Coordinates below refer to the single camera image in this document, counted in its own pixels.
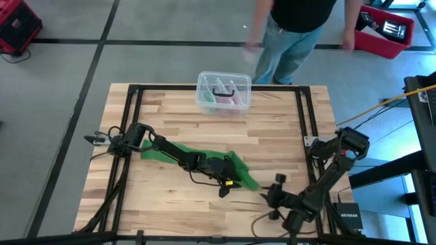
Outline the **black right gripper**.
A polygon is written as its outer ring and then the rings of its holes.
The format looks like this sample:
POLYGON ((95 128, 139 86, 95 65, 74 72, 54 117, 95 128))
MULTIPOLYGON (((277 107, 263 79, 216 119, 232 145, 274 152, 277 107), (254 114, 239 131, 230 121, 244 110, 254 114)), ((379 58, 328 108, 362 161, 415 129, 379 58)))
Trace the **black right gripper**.
POLYGON ((270 220, 278 220, 279 217, 283 218, 284 221, 293 221, 294 212, 290 211, 287 218, 284 218, 278 209, 280 207, 291 209, 294 205, 294 195, 283 190, 283 183, 285 183, 285 174, 276 174, 275 181, 276 184, 272 184, 268 191, 260 193, 262 198, 268 203, 268 206, 273 209, 268 214, 270 220))

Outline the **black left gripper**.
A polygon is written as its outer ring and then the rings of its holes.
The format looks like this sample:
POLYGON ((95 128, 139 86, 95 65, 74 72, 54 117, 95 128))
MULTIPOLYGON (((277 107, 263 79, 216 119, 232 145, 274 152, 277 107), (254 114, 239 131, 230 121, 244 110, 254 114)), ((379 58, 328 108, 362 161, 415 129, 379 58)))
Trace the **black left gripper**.
POLYGON ((238 176, 241 169, 242 165, 240 163, 233 162, 227 156, 224 156, 223 159, 218 157, 208 158, 204 164, 204 173, 215 179, 219 185, 220 198, 224 198, 231 188, 242 187, 241 179, 238 176))

